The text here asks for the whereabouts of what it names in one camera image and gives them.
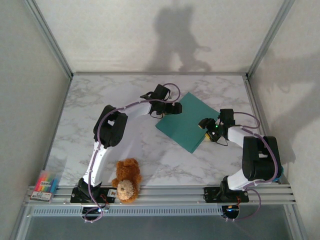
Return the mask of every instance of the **white wall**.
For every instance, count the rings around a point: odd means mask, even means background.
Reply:
[[[320,239],[320,1],[296,0],[253,76],[309,239]]]
[[[74,72],[245,72],[283,0],[36,0]]]
[[[0,23],[0,239],[9,239],[69,81],[22,0],[1,2]]]

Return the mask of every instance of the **green cloth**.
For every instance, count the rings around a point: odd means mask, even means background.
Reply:
[[[181,147],[193,153],[205,138],[206,129],[198,123],[205,118],[217,119],[219,113],[188,92],[181,100],[182,113],[166,115],[156,126]]]

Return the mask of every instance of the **white marble surface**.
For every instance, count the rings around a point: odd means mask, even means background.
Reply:
[[[122,107],[164,83],[177,84],[182,96],[191,92],[217,111],[252,113],[241,76],[75,76],[46,165],[47,170],[61,172],[59,185],[75,185],[85,173],[93,152],[93,128],[106,105]],[[172,90],[174,98],[177,91]],[[236,114],[235,119],[237,124],[255,125],[247,116]],[[241,168],[242,149],[236,144],[224,147],[205,140],[191,154],[156,129],[158,121],[150,116],[139,119],[136,151],[128,156],[138,160],[143,185],[219,184]],[[117,160],[122,159],[114,157],[106,164],[104,185],[115,177]]]

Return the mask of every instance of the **brown teddy bear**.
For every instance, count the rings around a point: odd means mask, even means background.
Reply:
[[[137,199],[141,181],[137,160],[128,158],[117,162],[116,178],[112,180],[112,186],[117,188],[117,196],[122,203],[130,204]]]

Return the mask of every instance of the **teddy bear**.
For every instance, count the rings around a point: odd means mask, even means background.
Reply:
[[[117,196],[122,203],[130,204],[137,199],[142,176],[137,160],[127,158],[116,164],[116,178],[112,186],[117,188]]]

